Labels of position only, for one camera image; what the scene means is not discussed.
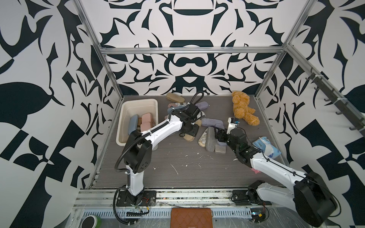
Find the purple case horizontal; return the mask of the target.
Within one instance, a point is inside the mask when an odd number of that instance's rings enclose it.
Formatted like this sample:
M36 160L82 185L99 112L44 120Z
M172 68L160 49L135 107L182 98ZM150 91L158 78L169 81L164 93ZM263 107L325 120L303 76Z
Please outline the purple case horizontal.
M223 124L222 120L211 119L211 118L203 118L202 119L202 126L216 127L216 128L224 129L224 124Z

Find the grey fabric case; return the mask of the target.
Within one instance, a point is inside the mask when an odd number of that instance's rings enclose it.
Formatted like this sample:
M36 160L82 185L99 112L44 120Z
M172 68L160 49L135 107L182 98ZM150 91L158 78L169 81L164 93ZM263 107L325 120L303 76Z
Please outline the grey fabric case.
M207 135L206 135L206 144L205 149L208 152L214 152L215 151L215 129L213 127L207 128Z

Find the map print glasses case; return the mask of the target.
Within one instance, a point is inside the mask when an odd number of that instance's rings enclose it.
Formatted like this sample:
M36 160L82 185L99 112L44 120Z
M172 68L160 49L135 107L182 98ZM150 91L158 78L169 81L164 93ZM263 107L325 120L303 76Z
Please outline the map print glasses case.
M201 137L199 138L198 140L198 144L205 148L206 147L206 142L207 142L207 132L208 132L208 129L206 128L205 131L203 132L203 134L201 135Z

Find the pink hard case front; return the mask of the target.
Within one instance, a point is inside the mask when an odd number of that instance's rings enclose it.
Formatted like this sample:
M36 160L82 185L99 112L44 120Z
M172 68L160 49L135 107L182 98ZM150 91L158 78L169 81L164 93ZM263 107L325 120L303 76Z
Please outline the pink hard case front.
M152 123L153 122L153 115L151 113L146 113L146 114L143 114L142 117L142 123Z

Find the pink hard case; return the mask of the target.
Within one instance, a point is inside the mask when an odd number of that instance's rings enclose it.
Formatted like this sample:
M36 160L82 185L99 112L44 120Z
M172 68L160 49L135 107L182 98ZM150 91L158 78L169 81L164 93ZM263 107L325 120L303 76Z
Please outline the pink hard case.
M153 127L153 124L151 122L145 122L140 125L141 132L148 131Z
M153 122L153 115L151 113L146 113L146 114L143 114L142 117L142 123L152 123Z

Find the plaid fabric glasses case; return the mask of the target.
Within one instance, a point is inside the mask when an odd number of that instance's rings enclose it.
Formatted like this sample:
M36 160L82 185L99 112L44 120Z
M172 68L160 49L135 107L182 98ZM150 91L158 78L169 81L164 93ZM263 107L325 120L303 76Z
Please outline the plaid fabric glasses case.
M138 123L137 123L137 127L140 127L140 126L141 126L141 124L142 124L142 119L141 119L141 118L139 118L139 119L138 119Z

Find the blue fabric case front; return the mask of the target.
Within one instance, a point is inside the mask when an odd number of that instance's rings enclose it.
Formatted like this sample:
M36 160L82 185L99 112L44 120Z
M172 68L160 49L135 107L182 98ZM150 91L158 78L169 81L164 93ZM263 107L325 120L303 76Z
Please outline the blue fabric case front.
M137 130L137 123L138 123L139 116L133 115L130 118L129 125L128 125L128 135L130 135L133 131Z

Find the cream plastic storage box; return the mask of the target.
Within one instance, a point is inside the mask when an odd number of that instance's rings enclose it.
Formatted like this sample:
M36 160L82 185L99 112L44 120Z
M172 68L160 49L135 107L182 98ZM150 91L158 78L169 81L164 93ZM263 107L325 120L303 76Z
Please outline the cream plastic storage box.
M126 101L122 104L116 143L124 147L133 131L142 131L158 125L158 101L142 99Z

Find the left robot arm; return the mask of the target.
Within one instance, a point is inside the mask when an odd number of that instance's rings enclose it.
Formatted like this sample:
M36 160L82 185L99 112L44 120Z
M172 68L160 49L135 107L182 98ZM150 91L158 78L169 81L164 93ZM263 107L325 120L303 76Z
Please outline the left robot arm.
M147 131L133 131L116 162L115 170L125 170L128 174L127 191L132 196L140 195L144 190L144 171L150 165L152 151L167 137L180 133L181 137L195 137L200 126L198 121L204 118L195 104L171 112L167 119Z

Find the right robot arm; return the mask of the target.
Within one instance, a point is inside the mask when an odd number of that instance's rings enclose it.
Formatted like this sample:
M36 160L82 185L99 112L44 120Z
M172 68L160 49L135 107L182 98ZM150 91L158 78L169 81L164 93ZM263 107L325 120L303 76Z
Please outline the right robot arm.
M250 200L253 203L269 201L284 206L316 228L339 208L336 197L319 174L297 171L269 158L262 150L249 144L242 128L230 131L215 128L214 131L215 138L226 143L240 163L282 184L282 187L277 187L264 181L256 181L250 186L253 195Z

